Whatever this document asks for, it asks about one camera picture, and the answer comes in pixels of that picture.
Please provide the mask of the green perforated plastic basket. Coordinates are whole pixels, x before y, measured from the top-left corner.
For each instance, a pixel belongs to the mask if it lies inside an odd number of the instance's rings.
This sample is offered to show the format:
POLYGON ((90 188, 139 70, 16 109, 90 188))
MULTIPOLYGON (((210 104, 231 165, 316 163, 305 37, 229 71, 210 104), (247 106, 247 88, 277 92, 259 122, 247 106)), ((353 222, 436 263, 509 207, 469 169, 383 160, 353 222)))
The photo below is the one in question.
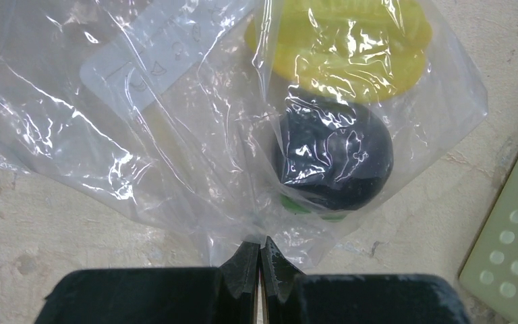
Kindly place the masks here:
POLYGON ((518 159, 461 270, 471 295, 518 323, 518 159))

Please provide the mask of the green yellow fake mango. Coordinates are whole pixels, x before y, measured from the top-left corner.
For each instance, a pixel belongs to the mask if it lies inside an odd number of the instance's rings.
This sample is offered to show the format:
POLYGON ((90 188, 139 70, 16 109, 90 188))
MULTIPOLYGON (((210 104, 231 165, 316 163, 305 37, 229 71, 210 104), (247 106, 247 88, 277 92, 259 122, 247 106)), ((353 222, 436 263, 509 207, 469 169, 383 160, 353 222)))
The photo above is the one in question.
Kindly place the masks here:
POLYGON ((431 39, 417 1, 284 1, 272 69, 315 95, 377 103, 416 85, 431 39))

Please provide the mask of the clear zip bag blue seal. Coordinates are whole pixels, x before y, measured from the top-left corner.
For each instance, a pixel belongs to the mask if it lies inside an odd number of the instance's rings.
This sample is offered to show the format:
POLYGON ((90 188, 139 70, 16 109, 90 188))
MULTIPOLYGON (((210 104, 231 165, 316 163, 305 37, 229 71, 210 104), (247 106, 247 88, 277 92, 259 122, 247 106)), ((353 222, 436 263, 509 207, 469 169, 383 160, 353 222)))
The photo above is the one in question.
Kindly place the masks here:
POLYGON ((284 1, 0 1, 0 167, 70 186, 127 218, 187 234, 222 263, 275 241, 311 266, 488 114, 471 57, 432 1, 426 67, 377 103, 313 94, 272 69, 284 1), (356 211, 280 183, 285 99, 367 107, 394 166, 356 211))

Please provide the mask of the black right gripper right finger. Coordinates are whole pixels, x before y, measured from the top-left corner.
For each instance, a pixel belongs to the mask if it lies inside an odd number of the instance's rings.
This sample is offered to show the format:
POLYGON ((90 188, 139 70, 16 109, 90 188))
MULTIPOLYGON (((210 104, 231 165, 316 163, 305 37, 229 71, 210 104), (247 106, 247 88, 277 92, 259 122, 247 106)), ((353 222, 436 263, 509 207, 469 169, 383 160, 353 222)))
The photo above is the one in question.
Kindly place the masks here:
POLYGON ((470 323, 457 292, 428 274, 306 275, 271 238, 260 250, 268 323, 470 323))

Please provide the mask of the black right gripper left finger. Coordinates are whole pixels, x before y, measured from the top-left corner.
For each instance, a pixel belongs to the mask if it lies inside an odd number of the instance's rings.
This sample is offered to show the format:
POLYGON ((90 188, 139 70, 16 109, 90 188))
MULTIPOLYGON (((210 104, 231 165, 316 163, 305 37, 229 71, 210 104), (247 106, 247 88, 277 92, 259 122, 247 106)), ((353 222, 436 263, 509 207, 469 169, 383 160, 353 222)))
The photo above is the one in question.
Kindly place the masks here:
POLYGON ((87 269, 66 275, 37 323, 254 323, 258 244, 220 267, 87 269))

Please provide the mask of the dark purple fake fruit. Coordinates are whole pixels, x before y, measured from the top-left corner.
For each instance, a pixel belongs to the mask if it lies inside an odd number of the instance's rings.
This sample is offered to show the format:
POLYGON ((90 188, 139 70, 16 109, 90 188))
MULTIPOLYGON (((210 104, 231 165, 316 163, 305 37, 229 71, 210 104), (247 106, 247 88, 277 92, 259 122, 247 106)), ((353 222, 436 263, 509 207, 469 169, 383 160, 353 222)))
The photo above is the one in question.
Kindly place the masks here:
POLYGON ((385 187, 393 141, 367 107, 323 97, 285 99, 273 166, 280 183, 331 211, 356 211, 385 187))

